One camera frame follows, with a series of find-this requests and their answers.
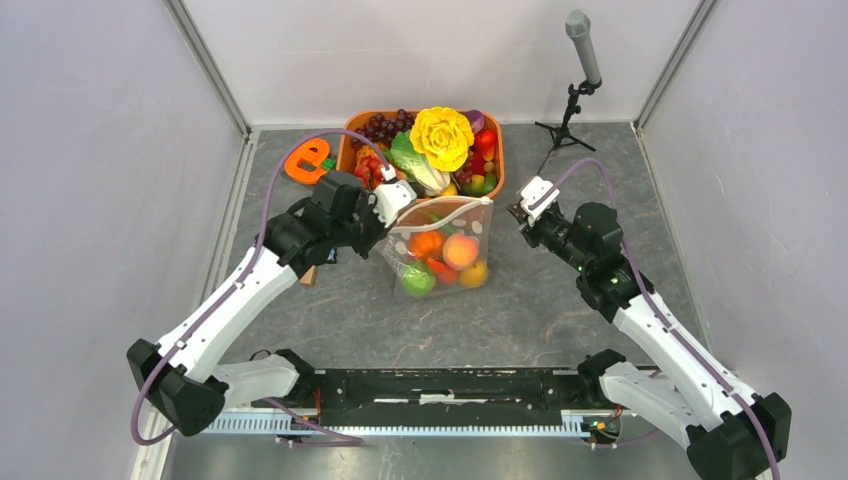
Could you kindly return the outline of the orange toy bell pepper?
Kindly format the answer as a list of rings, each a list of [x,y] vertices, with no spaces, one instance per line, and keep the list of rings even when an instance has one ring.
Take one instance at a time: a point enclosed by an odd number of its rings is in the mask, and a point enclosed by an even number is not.
[[[444,241],[444,235],[437,230],[417,232],[411,235],[408,250],[414,258],[421,261],[426,261],[427,258],[440,260]]]

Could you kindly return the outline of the green toy cabbage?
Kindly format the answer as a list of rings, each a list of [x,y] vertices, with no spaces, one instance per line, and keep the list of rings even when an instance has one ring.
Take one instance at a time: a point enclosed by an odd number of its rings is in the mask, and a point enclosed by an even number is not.
[[[435,275],[420,262],[404,265],[400,273],[400,281],[404,291],[413,297],[429,294],[437,283]]]

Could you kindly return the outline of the yellow toy mango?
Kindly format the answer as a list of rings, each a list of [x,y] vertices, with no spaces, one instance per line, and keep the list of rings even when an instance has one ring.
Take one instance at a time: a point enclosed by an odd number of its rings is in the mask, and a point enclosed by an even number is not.
[[[468,268],[459,272],[458,282],[465,288],[478,288],[487,281],[488,276],[489,268],[487,262],[482,258],[478,258]]]

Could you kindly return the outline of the clear polka-dot zip bag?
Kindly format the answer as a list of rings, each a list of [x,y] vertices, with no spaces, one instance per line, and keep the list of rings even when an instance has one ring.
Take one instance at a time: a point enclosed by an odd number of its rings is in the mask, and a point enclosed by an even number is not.
[[[488,197],[443,196],[403,213],[378,244],[393,294],[417,300],[485,285],[493,211]]]

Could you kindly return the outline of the toy peach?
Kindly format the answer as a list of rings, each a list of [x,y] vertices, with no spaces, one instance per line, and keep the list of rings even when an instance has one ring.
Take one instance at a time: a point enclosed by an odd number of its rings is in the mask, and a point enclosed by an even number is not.
[[[442,259],[449,267],[461,271],[474,264],[479,252],[479,241],[475,237],[454,233],[444,241]]]

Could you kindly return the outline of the red toy chili pepper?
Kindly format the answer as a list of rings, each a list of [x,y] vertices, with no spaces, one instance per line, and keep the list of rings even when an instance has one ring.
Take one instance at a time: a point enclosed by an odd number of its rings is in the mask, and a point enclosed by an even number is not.
[[[453,285],[457,282],[458,272],[440,260],[427,258],[425,264],[442,284]]]

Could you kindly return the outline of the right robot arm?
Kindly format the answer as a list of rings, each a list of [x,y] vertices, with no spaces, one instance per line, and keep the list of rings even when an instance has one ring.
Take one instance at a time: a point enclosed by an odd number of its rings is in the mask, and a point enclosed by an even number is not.
[[[616,211],[581,205],[567,220],[557,203],[508,206],[531,247],[574,268],[581,298],[633,340],[659,368],[652,377],[607,349],[578,367],[580,400],[621,405],[673,439],[702,479],[778,478],[788,453],[792,410],[777,393],[761,395],[707,351],[634,266]]]

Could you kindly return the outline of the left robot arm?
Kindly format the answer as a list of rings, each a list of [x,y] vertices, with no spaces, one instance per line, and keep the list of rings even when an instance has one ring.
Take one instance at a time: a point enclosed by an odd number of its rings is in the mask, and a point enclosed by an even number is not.
[[[333,251],[349,247],[362,258],[415,200],[410,185],[389,180],[365,189],[356,176],[332,171],[312,194],[285,212],[266,216],[253,246],[233,273],[186,320],[155,342],[136,340],[126,357],[139,394],[131,434],[142,446],[174,432],[194,436],[225,409],[266,397],[306,405],[313,379],[273,354],[258,362],[220,360],[265,307]]]

